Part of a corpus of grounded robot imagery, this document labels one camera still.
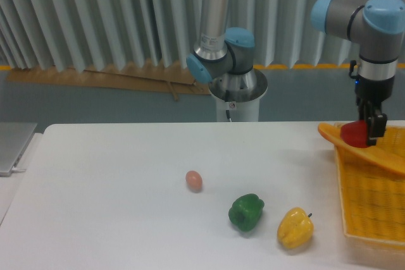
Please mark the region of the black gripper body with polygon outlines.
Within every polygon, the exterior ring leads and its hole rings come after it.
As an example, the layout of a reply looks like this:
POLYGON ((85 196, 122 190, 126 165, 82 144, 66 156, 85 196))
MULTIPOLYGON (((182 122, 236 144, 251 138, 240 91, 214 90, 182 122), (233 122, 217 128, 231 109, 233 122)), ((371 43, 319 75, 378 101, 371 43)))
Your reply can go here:
POLYGON ((387 100, 393 91, 394 77, 385 80, 369 80, 358 76, 355 81, 356 104, 360 102, 371 102, 380 104, 387 100))

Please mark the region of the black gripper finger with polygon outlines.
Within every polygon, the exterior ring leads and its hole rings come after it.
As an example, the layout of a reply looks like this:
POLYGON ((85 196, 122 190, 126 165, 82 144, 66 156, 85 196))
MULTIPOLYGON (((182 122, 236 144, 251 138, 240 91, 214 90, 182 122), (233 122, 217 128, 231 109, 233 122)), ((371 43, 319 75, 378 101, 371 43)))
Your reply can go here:
POLYGON ((358 120, 366 121, 369 115, 368 101, 364 99, 356 99, 356 105, 358 107, 358 120))
POLYGON ((377 140, 384 136, 387 120, 387 115, 382 112, 380 104, 366 103, 365 122, 367 129, 366 143, 368 146, 376 145, 377 140))

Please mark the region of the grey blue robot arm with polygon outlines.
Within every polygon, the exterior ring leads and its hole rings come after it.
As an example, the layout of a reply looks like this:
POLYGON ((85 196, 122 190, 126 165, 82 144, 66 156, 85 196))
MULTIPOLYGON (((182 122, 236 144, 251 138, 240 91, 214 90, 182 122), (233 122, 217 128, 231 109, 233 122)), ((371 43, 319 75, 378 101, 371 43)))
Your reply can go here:
MULTIPOLYGON (((219 103, 221 121, 257 121, 268 82, 253 66, 255 39, 244 28, 227 27, 230 0, 202 0, 199 37, 186 63, 219 103)), ((351 61, 359 118, 344 125, 341 139, 353 147, 375 145, 385 134, 382 102, 392 94, 402 37, 403 0, 317 0, 312 26, 359 45, 351 61)))

